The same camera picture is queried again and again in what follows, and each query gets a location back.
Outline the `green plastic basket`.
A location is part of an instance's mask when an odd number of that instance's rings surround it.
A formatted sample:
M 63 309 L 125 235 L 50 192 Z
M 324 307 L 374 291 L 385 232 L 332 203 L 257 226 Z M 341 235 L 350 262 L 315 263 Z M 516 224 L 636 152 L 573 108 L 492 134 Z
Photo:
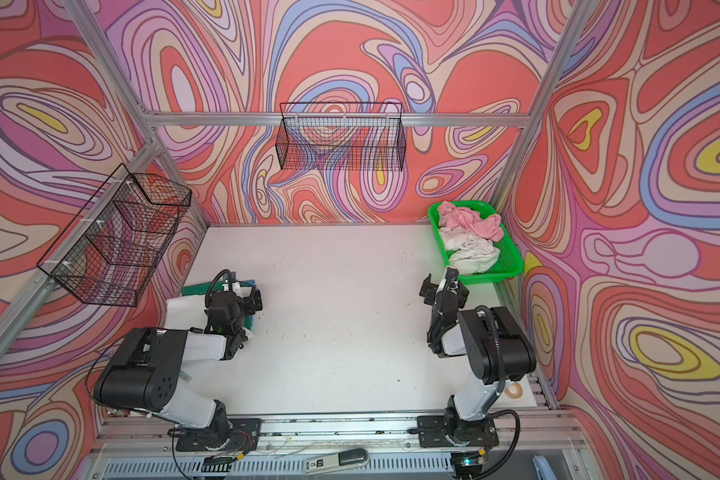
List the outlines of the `green plastic basket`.
M 440 255 L 444 261 L 444 264 L 446 267 L 450 267 L 448 265 L 448 257 L 449 254 L 446 253 L 445 248 L 443 246 L 443 242 L 440 238 L 439 231 L 441 229 L 445 229 L 445 227 L 439 226 L 439 214 L 437 211 L 437 207 L 442 203 L 438 202 L 435 204 L 432 204 L 429 206 L 427 214 L 428 218 L 430 220 L 434 237 L 440 252 Z M 456 206 L 461 207 L 469 207 L 478 211 L 481 211 L 483 216 L 487 216 L 491 213 L 497 213 L 493 206 L 491 206 L 488 203 L 482 202 L 482 201 L 476 201 L 476 200 L 462 200 L 462 201 L 454 201 L 452 202 Z M 511 239 L 509 233 L 507 232 L 506 228 L 503 225 L 503 220 L 501 222 L 501 226 L 505 232 L 505 235 L 501 241 L 494 242 L 494 245 L 498 247 L 501 252 L 499 256 L 498 262 L 486 273 L 483 274 L 475 274 L 475 275 L 461 275 L 460 274 L 460 280 L 467 284 L 467 285 L 473 285 L 473 284 L 495 284 L 499 283 L 503 280 L 513 278 L 520 273 L 522 273 L 524 268 L 524 263 L 522 256 L 520 255 L 518 248 L 514 244 L 513 240 Z

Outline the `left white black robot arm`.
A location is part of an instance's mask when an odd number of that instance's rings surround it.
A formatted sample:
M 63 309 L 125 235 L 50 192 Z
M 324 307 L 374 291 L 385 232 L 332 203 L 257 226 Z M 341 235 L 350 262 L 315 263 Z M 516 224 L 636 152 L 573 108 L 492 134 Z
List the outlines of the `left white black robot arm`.
M 173 423 L 169 435 L 187 447 L 233 449 L 236 434 L 224 402 L 192 391 L 181 372 L 192 363 L 232 360 L 249 340 L 246 319 L 262 310 L 255 283 L 220 271 L 203 296 L 203 328 L 131 330 L 89 391 L 91 398 L 101 406 Z

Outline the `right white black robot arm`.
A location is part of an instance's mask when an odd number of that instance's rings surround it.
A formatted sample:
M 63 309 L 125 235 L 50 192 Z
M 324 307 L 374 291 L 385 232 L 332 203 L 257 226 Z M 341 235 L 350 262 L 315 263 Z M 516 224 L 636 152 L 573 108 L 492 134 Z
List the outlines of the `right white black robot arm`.
M 536 369 L 530 340 L 506 307 L 466 307 L 469 289 L 459 272 L 447 268 L 436 283 L 427 276 L 419 295 L 431 307 L 427 345 L 439 358 L 464 357 L 471 376 L 452 395 L 440 415 L 417 418 L 415 432 L 423 448 L 476 447 L 499 444 L 491 409 Z

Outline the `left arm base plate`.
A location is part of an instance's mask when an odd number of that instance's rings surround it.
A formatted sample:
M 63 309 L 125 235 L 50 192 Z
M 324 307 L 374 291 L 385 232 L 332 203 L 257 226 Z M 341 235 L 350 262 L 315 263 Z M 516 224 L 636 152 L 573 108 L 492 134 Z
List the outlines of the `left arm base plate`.
M 263 420 L 256 417 L 228 418 L 227 426 L 212 424 L 205 429 L 172 428 L 168 435 L 179 452 L 249 452 L 256 450 Z

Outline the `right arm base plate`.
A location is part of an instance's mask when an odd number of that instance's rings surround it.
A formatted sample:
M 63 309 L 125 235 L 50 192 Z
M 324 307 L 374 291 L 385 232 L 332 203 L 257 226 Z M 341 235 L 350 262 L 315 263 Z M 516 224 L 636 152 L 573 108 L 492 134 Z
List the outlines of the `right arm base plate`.
M 465 421 L 450 415 L 423 415 L 411 429 L 423 448 L 484 447 L 491 450 L 500 443 L 492 420 Z

